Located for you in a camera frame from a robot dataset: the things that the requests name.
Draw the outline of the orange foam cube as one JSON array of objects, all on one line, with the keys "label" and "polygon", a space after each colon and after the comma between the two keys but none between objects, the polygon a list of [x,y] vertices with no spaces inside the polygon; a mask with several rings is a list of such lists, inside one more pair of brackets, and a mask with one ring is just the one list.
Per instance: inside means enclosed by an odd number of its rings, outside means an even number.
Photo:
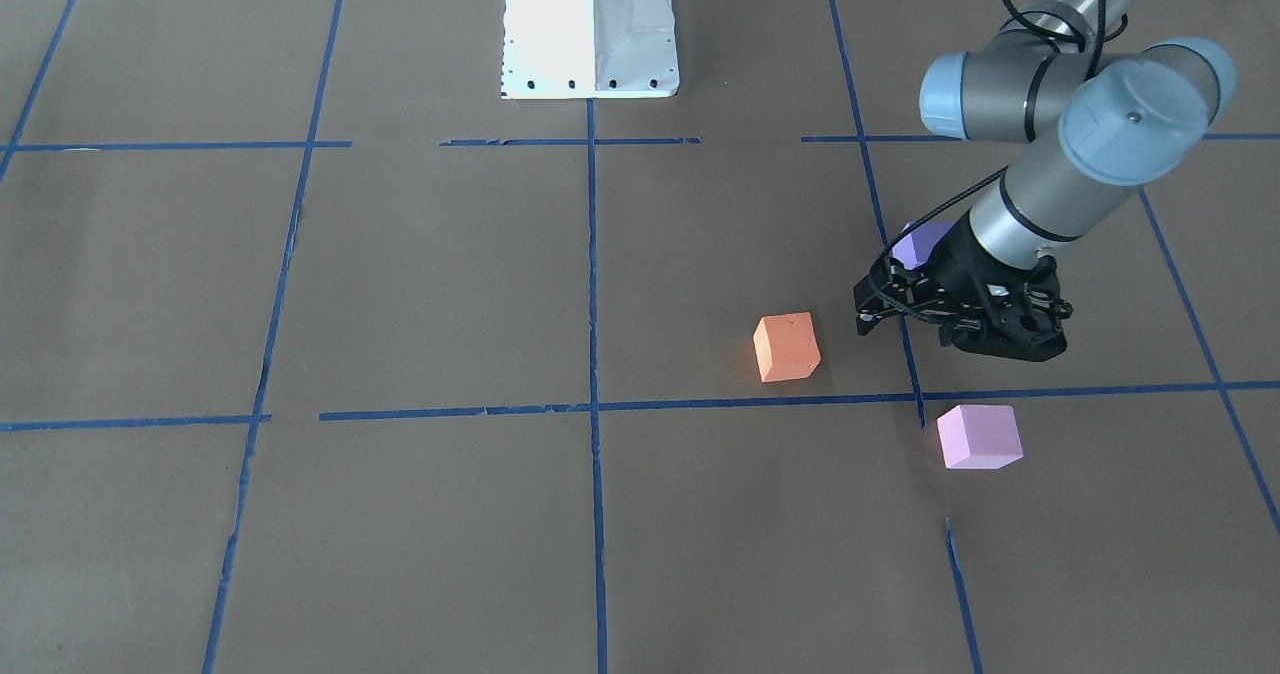
[{"label": "orange foam cube", "polygon": [[814,373],[822,361],[815,336],[809,311],[760,318],[751,338],[760,381],[797,381]]}]

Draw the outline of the purple foam cube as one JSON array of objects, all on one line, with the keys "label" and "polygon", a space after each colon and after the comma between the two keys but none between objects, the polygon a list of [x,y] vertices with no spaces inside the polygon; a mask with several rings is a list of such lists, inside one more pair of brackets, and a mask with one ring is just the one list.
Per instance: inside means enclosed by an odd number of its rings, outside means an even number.
[{"label": "purple foam cube", "polygon": [[891,251],[891,258],[899,261],[904,269],[923,267],[934,246],[942,240],[942,237],[946,237],[947,231],[951,231],[952,226],[955,226],[954,220],[928,220],[896,242]]}]

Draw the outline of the pink foam cube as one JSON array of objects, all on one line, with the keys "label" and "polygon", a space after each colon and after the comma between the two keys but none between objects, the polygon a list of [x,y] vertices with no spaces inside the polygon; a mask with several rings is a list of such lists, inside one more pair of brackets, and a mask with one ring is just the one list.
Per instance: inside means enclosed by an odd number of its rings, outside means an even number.
[{"label": "pink foam cube", "polygon": [[955,405],[936,428],[947,469],[1000,469],[1025,454],[1012,405]]}]

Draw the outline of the brown paper table cover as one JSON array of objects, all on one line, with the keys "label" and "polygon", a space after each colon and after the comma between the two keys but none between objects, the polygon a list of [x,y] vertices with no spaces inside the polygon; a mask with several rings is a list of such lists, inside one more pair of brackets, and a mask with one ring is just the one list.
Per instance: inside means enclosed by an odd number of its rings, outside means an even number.
[{"label": "brown paper table cover", "polygon": [[599,104],[502,100],[502,9],[3,0],[5,673],[1277,670],[1277,0],[1132,8],[1240,84],[1044,364],[854,324],[1021,151],[916,114],[998,0],[675,0]]}]

